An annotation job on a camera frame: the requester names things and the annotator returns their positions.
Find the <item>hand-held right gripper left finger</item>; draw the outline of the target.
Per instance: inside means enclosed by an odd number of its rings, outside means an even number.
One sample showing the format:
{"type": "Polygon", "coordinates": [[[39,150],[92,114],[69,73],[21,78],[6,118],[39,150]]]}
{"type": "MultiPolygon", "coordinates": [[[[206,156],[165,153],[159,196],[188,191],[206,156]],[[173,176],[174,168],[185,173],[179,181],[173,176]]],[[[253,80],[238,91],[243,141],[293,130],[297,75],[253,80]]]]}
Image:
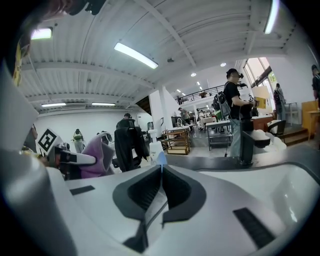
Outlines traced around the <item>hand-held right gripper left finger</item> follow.
{"type": "Polygon", "coordinates": [[[121,245],[138,253],[151,245],[148,230],[163,211],[159,165],[65,184],[93,223],[121,245]]]}

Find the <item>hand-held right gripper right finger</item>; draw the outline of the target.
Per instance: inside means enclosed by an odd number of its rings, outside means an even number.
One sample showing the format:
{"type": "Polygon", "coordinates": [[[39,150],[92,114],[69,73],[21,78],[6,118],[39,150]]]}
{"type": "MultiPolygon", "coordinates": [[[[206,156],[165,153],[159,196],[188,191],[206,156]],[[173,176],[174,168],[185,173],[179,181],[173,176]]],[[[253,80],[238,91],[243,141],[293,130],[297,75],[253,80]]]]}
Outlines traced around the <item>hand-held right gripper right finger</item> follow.
{"type": "Polygon", "coordinates": [[[206,198],[189,220],[164,224],[147,254],[254,254],[286,230],[274,211],[238,185],[181,167],[172,169],[199,182],[206,198]]]}

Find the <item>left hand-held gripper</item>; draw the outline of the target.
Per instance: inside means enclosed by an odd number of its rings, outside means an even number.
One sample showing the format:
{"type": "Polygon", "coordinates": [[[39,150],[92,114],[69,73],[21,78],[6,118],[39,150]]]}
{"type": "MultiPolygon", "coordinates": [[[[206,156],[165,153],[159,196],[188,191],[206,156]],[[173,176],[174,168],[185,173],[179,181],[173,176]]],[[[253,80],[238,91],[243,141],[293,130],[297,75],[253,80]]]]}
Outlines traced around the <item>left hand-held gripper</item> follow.
{"type": "Polygon", "coordinates": [[[39,160],[45,167],[58,169],[64,180],[82,179],[78,166],[91,166],[97,162],[94,156],[69,152],[61,137],[50,128],[39,137],[37,145],[41,153],[39,160]]]}

